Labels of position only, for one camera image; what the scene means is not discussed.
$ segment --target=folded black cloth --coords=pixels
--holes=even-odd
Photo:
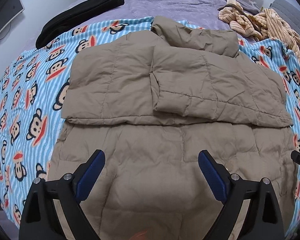
[[[87,0],[64,11],[42,28],[35,46],[41,49],[60,34],[106,11],[124,5],[124,0]]]

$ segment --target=beige down jacket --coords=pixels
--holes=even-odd
[[[81,207],[102,240],[201,240],[222,208],[198,166],[207,149],[230,173],[268,177],[287,228],[296,169],[285,100],[281,77],[239,52],[235,32],[156,17],[151,31],[74,59],[49,180],[101,149],[106,165]]]

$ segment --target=orange striped cloth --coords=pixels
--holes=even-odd
[[[236,0],[227,0],[227,4],[235,4],[243,11],[240,3]],[[219,19],[228,23],[230,29],[236,31],[244,37],[253,37],[256,41],[267,38],[282,41],[288,49],[291,49],[300,63],[300,36],[285,22],[275,10],[264,9],[257,15],[246,13],[242,15],[236,8],[225,7],[219,12]]]

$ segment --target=blue gripper pad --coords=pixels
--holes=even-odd
[[[198,156],[199,167],[207,180],[209,187],[215,197],[216,200],[221,201],[224,205],[227,200],[227,188],[226,184],[218,174],[214,165],[208,159],[208,157],[204,154],[205,151],[201,151]]]
[[[77,202],[86,200],[92,190],[93,185],[97,181],[103,167],[106,163],[105,153],[99,150],[98,155],[92,160],[81,179],[77,183],[77,191],[74,196]]]

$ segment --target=purple blanket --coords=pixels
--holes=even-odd
[[[83,2],[78,0],[69,8]],[[224,6],[224,0],[124,0],[124,5],[96,16],[80,26],[89,25],[105,20],[137,19],[146,16],[163,15],[175,21],[187,20],[190,24],[198,25],[207,29],[228,30],[229,25],[220,21],[217,9]],[[35,40],[40,34],[31,38],[24,50],[35,47]]]

